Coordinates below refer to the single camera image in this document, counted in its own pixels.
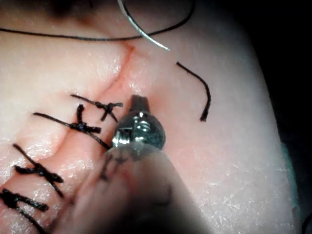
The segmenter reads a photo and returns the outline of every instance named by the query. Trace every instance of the pink skin surface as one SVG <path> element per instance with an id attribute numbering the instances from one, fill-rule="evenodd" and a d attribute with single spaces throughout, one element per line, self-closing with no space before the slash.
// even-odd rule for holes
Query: pink skin surface
<path id="1" fill-rule="evenodd" d="M 190 3 L 175 0 L 137 3 L 129 2 L 129 11 L 148 32 L 179 22 L 190 9 Z M 70 14 L 56 17 L 49 4 L 1 1 L 0 27 L 86 37 L 137 35 L 116 1 L 88 7 L 80 2 Z M 108 143 L 114 120 L 108 116 L 101 122 L 102 110 L 69 95 L 123 102 L 113 110 L 119 119 L 130 96 L 138 94 L 148 97 L 166 131 L 164 152 L 214 233 L 297 232 L 275 118 L 248 36 L 224 12 L 198 1 L 187 24 L 154 39 L 170 52 L 146 39 L 85 42 L 0 32 L 1 190 L 48 204 L 45 213 L 19 204 L 48 230 L 106 150 L 89 136 L 32 113 L 71 123 L 82 103 L 83 120 L 101 127 L 97 136 Z M 207 122 L 199 121 L 207 100 L 204 87 L 177 61 L 210 87 Z M 29 165 L 13 143 L 63 177 L 58 187 L 65 199 L 42 177 L 13 170 Z M 0 233 L 36 233 L 2 200 L 0 227 Z"/>

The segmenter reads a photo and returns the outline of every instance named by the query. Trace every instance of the metal instrument jaw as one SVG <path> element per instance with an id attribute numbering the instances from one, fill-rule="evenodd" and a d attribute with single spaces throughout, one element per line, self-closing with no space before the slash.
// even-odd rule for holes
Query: metal instrument jaw
<path id="1" fill-rule="evenodd" d="M 165 144 L 165 131 L 150 113 L 148 99 L 132 95 L 129 113 L 119 121 L 112 140 L 113 147 L 130 142 L 143 142 L 159 149 Z"/>

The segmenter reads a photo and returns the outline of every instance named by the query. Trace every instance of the dark background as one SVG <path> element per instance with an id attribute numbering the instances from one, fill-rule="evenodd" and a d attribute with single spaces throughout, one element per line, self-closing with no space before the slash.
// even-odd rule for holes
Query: dark background
<path id="1" fill-rule="evenodd" d="M 303 1 L 215 2 L 234 15 L 251 38 L 295 171 L 304 222 L 312 212 L 311 10 Z M 312 221 L 306 233 L 312 234 Z"/>

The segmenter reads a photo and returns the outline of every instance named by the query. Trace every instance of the black thread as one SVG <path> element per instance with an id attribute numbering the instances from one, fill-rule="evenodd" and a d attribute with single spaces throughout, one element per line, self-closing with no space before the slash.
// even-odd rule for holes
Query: black thread
<path id="1" fill-rule="evenodd" d="M 152 33 L 148 33 L 149 36 L 153 36 L 153 35 L 157 35 L 157 34 L 161 34 L 161 33 L 165 33 L 171 30 L 174 30 L 176 28 L 181 27 L 182 25 L 184 25 L 187 21 L 189 21 L 189 19 L 191 18 L 193 12 L 195 10 L 195 1 L 193 1 L 191 10 L 189 12 L 189 14 L 187 15 L 187 17 L 182 20 L 181 22 L 162 29 L 162 30 L 158 30 Z M 7 33 L 17 33 L 17 34 L 24 34 L 24 35 L 29 35 L 29 36 L 37 36 L 37 37 L 48 37 L 48 38 L 63 38 L 63 39 L 75 39 L 75 40 L 84 40 L 84 41 L 125 41 L 125 40 L 134 40 L 134 39 L 138 39 L 138 38 L 142 38 L 143 36 L 139 35 L 139 36 L 134 36 L 134 37 L 126 37 L 126 38 L 88 38 L 88 37 L 81 37 L 81 36 L 68 36 L 68 35 L 55 35 L 55 34 L 45 34 L 45 33 L 34 33 L 34 32 L 27 32 L 27 31 L 20 31 L 20 30 L 13 30 L 13 29 L 6 29 L 6 28 L 0 28 L 0 31 L 2 32 L 7 32 Z"/>
<path id="2" fill-rule="evenodd" d="M 123 107 L 123 104 L 121 102 L 118 102 L 118 103 L 108 103 L 107 105 L 106 104 L 102 104 L 98 101 L 91 101 L 85 97 L 81 97 L 81 96 L 78 96 L 78 95 L 75 95 L 75 94 L 71 94 L 70 96 L 74 97 L 74 98 L 78 98 L 80 100 L 84 100 L 92 105 L 95 105 L 96 107 L 98 107 L 99 109 L 103 109 L 104 110 L 104 114 L 101 118 L 101 121 L 104 121 L 107 117 L 107 115 L 110 115 L 116 122 L 118 122 L 116 116 L 114 115 L 113 113 L 113 108 L 118 106 L 118 107 Z"/>
<path id="3" fill-rule="evenodd" d="M 179 62 L 176 62 L 176 64 L 182 68 L 183 70 L 185 70 L 187 73 L 190 73 L 191 75 L 193 75 L 194 77 L 196 77 L 197 79 L 199 79 L 202 84 L 205 86 L 205 89 L 206 89 L 206 94 L 207 94 L 207 102 L 206 102 L 206 105 L 205 105 L 205 108 L 203 110 L 203 113 L 201 114 L 201 117 L 200 117 L 200 121 L 204 121 L 206 122 L 206 119 L 207 119 L 207 116 L 208 116 L 208 110 L 210 108 L 210 103 L 211 103 L 211 95 L 210 95 L 210 91 L 209 91 L 209 87 L 208 87 L 208 84 L 206 83 L 206 81 L 204 81 L 199 75 L 195 74 L 194 72 L 192 72 L 191 70 L 187 69 L 185 66 L 183 66 L 181 63 Z"/>
<path id="4" fill-rule="evenodd" d="M 26 152 L 17 144 L 13 144 L 13 147 L 17 149 L 25 158 L 27 158 L 31 164 L 34 165 L 33 168 L 23 168 L 18 165 L 14 165 L 15 170 L 22 174 L 22 175 L 27 175 L 27 174 L 37 174 L 41 177 L 44 177 L 54 188 L 54 190 L 58 193 L 60 197 L 64 197 L 63 193 L 60 191 L 60 189 L 55 185 L 54 182 L 57 183 L 63 183 L 64 180 L 62 177 L 60 177 L 56 173 L 51 173 L 49 172 L 44 166 L 42 166 L 40 163 L 37 163 L 31 159 L 30 156 L 26 154 Z"/>
<path id="5" fill-rule="evenodd" d="M 20 208 L 17 204 L 18 201 L 24 202 L 42 212 L 45 212 L 49 209 L 49 206 L 40 203 L 37 201 L 34 201 L 33 199 L 30 199 L 25 196 L 21 196 L 20 194 L 14 194 L 11 191 L 9 191 L 6 188 L 3 188 L 2 193 L 0 193 L 0 198 L 3 200 L 4 204 L 11 209 L 17 210 L 21 215 L 23 215 L 25 218 L 27 218 L 39 231 L 40 234 L 46 234 L 45 230 L 40 226 L 34 218 L 32 218 L 27 212 L 25 212 L 22 208 Z"/>
<path id="6" fill-rule="evenodd" d="M 77 123 L 66 123 L 63 122 L 57 118 L 54 118 L 52 116 L 46 115 L 46 114 L 42 114 L 42 113 L 38 113 L 35 112 L 33 113 L 33 115 L 35 116 L 40 116 L 49 120 L 52 120 L 54 122 L 60 123 L 66 127 L 69 127 L 70 129 L 76 130 L 78 132 L 82 132 L 85 133 L 87 135 L 89 135 L 90 137 L 92 137 L 94 140 L 96 140 L 101 146 L 103 146 L 104 148 L 106 148 L 107 150 L 109 150 L 111 147 L 108 146 L 108 144 L 106 144 L 104 141 L 102 141 L 100 138 L 98 138 L 96 135 L 92 134 L 92 133 L 100 133 L 101 132 L 101 128 L 99 127 L 90 127 L 87 125 L 86 122 L 82 121 L 82 111 L 84 110 L 83 105 L 79 105 L 77 107 Z"/>

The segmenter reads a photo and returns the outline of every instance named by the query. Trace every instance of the interrupted suture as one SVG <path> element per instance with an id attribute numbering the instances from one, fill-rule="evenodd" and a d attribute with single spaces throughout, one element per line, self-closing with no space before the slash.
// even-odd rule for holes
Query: interrupted suture
<path id="1" fill-rule="evenodd" d="M 42 212 L 45 212 L 49 209 L 48 205 L 34 201 L 33 199 L 22 196 L 20 194 L 14 194 L 6 188 L 3 188 L 2 193 L 0 192 L 0 198 L 7 207 L 17 210 L 21 215 L 27 218 L 37 228 L 40 234 L 46 234 L 44 229 L 37 223 L 37 221 L 35 221 L 34 218 L 32 218 L 26 211 L 18 206 L 18 201 L 24 202 Z"/>
<path id="2" fill-rule="evenodd" d="M 60 177 L 58 174 L 56 173 L 51 173 L 49 172 L 44 166 L 42 166 L 40 163 L 37 163 L 35 161 L 33 161 L 31 159 L 30 156 L 28 156 L 26 154 L 26 152 L 17 144 L 13 144 L 13 147 L 15 149 L 17 149 L 25 158 L 28 159 L 28 161 L 31 162 L 31 164 L 34 165 L 34 167 L 30 168 L 30 167 L 20 167 L 18 165 L 14 165 L 15 170 L 22 174 L 22 175 L 27 175 L 27 174 L 37 174 L 41 177 L 44 177 L 50 184 L 51 186 L 54 188 L 54 190 L 58 193 L 58 195 L 60 197 L 64 197 L 63 193 L 60 191 L 60 189 L 55 185 L 55 182 L 57 183 L 63 183 L 64 180 L 62 179 L 62 177 Z"/>
<path id="3" fill-rule="evenodd" d="M 91 101 L 85 97 L 81 97 L 81 96 L 78 96 L 78 95 L 75 95 L 75 94 L 71 94 L 70 96 L 74 97 L 74 98 L 78 98 L 80 100 L 84 100 L 92 105 L 95 105 L 96 107 L 98 107 L 99 109 L 103 109 L 104 110 L 104 114 L 101 118 L 101 121 L 104 121 L 107 117 L 107 115 L 110 115 L 116 122 L 118 122 L 117 118 L 115 117 L 114 113 L 113 113 L 113 108 L 114 107 L 123 107 L 123 104 L 121 102 L 119 103 L 108 103 L 107 105 L 106 104 L 103 104 L 103 103 L 100 103 L 98 101 Z"/>
<path id="4" fill-rule="evenodd" d="M 107 150 L 109 150 L 111 147 L 106 144 L 104 141 L 102 141 L 100 138 L 98 138 L 96 135 L 92 134 L 92 133 L 100 133 L 101 132 L 101 128 L 99 127 L 90 127 L 87 125 L 86 122 L 83 122 L 82 121 L 82 112 L 84 110 L 84 107 L 82 104 L 80 104 L 78 107 L 77 107 L 77 123 L 66 123 L 66 122 L 63 122 L 57 118 L 54 118 L 52 116 L 49 116 L 49 115 L 46 115 L 46 114 L 42 114 L 42 113 L 38 113 L 38 112 L 35 112 L 33 113 L 33 115 L 35 116 L 40 116 L 40 117 L 43 117 L 43 118 L 47 118 L 49 120 L 52 120 L 56 123 L 60 123 L 66 127 L 69 127 L 70 129 L 73 129 L 73 130 L 76 130 L 78 132 L 82 132 L 82 133 L 85 133 L 87 135 L 89 135 L 90 137 L 92 137 L 94 140 L 96 140 L 101 146 L 103 146 L 104 148 L 106 148 Z"/>

